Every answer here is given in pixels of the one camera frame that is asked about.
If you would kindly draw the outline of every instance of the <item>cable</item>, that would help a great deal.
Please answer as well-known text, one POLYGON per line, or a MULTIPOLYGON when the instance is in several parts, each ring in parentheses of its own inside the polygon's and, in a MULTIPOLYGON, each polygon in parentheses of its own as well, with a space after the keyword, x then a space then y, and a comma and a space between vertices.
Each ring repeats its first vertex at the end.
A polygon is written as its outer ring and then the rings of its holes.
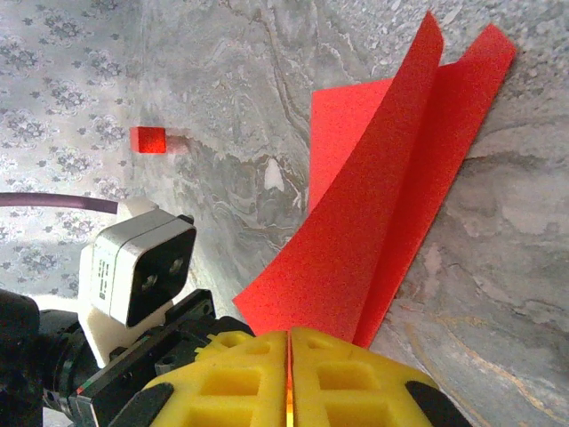
POLYGON ((117 202, 83 196, 48 193, 0 193, 0 207, 6 206, 50 206, 70 207, 88 211, 116 214, 117 202))

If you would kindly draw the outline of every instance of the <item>floral wallpaper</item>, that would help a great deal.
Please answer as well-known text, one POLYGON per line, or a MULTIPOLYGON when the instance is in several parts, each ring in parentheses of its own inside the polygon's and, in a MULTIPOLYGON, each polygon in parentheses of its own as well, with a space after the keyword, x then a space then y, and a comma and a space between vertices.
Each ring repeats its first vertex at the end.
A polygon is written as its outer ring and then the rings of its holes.
MULTIPOLYGON (((124 0, 0 2, 0 192, 138 196, 124 0)), ((0 206, 0 286, 74 297, 82 247, 114 220, 0 206)))

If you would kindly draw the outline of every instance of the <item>gray marble surface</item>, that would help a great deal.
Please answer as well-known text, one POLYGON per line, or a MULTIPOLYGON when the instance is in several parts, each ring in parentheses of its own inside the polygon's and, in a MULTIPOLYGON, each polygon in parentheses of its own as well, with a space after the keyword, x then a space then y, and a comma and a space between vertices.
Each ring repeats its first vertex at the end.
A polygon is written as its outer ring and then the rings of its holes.
POLYGON ((569 424, 566 1, 91 3, 122 15, 100 30, 122 37, 123 123, 171 135, 124 181, 196 217, 188 290, 235 316, 306 215, 311 92, 391 77, 428 8, 445 62, 498 25, 517 61, 372 349, 426 370, 476 426, 569 424))

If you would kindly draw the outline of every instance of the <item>camera housing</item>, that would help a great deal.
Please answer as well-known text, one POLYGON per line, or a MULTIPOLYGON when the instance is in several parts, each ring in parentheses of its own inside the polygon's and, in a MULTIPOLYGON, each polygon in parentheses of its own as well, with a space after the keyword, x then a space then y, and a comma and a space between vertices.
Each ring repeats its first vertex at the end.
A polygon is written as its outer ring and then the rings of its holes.
POLYGON ((138 325, 185 286, 195 241, 192 218, 161 209, 104 229, 93 243, 92 305, 138 325))

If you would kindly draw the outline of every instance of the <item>small red block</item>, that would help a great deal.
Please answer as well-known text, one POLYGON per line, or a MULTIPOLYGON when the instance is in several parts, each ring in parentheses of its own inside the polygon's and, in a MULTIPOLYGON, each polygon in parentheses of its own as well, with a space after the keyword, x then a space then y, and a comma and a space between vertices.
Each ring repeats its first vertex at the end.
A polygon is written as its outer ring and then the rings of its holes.
POLYGON ((164 154, 166 130, 163 127, 131 127, 131 149, 141 154, 164 154))

